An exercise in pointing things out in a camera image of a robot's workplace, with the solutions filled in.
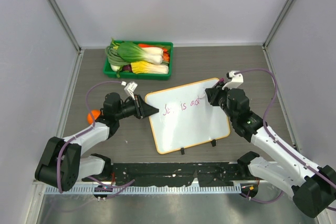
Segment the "pink whiteboard marker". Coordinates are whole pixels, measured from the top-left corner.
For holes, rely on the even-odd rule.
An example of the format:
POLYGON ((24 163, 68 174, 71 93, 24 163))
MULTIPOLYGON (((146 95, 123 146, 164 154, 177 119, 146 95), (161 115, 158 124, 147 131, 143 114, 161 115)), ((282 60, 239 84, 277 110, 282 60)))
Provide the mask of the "pink whiteboard marker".
MULTIPOLYGON (((220 78, 213 86, 212 88, 217 87, 219 84, 221 84, 222 82, 224 82, 225 79, 224 78, 220 78)), ((202 94, 202 96, 200 97, 200 99, 204 99, 205 97, 207 97, 207 93, 206 91, 204 91, 204 93, 202 94)))

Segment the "orange framed whiteboard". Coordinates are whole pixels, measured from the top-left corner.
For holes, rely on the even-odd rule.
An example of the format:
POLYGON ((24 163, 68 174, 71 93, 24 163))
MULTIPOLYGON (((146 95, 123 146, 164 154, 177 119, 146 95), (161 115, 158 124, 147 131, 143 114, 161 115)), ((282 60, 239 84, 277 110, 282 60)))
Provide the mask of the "orange framed whiteboard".
POLYGON ((180 151, 230 135, 228 117, 205 96, 205 89, 217 82, 211 78, 145 96, 147 104, 159 109, 149 117, 158 153, 180 151))

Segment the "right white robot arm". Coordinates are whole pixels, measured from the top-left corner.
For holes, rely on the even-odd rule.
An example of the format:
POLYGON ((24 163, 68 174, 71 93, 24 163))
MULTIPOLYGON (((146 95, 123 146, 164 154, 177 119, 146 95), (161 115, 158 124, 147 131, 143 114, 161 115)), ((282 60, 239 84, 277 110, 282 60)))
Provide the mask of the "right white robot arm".
POLYGON ((205 90, 210 105, 220 107, 241 137, 267 153, 271 164, 254 152, 239 159, 237 173, 242 179, 252 176, 266 180, 288 196, 306 216, 315 218, 335 201, 335 170, 314 163, 279 137, 254 113, 242 89, 214 86, 205 90))

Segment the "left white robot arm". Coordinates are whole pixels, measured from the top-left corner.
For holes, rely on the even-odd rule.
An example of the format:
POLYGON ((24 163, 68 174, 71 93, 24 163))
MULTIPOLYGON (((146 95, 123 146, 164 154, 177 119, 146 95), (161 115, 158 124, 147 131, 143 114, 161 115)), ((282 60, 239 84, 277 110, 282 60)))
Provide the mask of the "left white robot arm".
POLYGON ((120 120, 131 116, 144 119, 158 112, 140 95, 135 94, 123 101, 118 93, 108 93, 99 116, 89 127, 72 136, 54 136, 48 140, 35 170, 35 179, 58 188, 60 193, 69 191, 77 181, 89 177, 107 181, 112 174, 111 159, 100 154, 87 158, 82 155, 112 137, 120 126, 120 120))

